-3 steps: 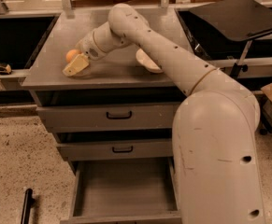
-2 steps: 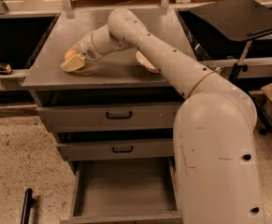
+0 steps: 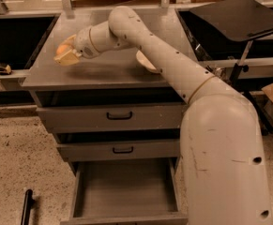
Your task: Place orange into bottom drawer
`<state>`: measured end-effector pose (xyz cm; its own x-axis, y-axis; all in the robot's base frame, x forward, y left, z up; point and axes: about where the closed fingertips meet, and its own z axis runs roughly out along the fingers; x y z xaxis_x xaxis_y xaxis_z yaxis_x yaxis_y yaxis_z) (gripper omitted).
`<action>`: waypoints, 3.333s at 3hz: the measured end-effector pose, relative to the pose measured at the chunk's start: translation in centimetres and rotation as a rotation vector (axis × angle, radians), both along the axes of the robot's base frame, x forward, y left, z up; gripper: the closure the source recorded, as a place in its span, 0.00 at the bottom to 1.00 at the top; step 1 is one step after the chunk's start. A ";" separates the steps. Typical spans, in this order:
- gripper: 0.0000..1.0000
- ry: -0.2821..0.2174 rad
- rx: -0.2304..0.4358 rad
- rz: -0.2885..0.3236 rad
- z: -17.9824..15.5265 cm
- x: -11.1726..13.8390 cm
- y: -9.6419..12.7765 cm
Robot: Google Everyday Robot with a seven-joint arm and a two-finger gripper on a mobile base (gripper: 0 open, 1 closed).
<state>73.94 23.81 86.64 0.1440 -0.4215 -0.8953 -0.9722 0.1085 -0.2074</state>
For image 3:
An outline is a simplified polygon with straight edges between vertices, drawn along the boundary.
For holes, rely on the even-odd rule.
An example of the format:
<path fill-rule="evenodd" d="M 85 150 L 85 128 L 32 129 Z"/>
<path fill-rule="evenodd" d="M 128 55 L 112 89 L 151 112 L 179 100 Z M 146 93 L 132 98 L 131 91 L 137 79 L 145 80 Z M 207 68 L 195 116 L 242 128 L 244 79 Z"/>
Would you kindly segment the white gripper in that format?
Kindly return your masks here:
<path fill-rule="evenodd" d="M 76 36 L 67 37 L 60 45 L 67 45 L 68 48 L 59 55 L 54 57 L 54 61 L 60 66 L 75 65 L 80 61 L 83 56 L 87 59 L 98 57 L 100 52 L 96 49 L 91 39 L 91 26 L 88 26 L 79 31 Z"/>

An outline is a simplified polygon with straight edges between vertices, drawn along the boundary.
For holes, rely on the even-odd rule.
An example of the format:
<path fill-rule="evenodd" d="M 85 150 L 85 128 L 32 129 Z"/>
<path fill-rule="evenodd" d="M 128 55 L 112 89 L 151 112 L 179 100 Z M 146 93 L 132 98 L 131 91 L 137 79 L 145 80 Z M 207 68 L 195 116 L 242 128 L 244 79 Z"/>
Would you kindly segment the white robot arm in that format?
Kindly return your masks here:
<path fill-rule="evenodd" d="M 257 112 L 219 77 L 156 35 L 130 7 L 64 40 L 55 61 L 68 66 L 136 47 L 188 104 L 180 128 L 189 225 L 273 225 Z"/>

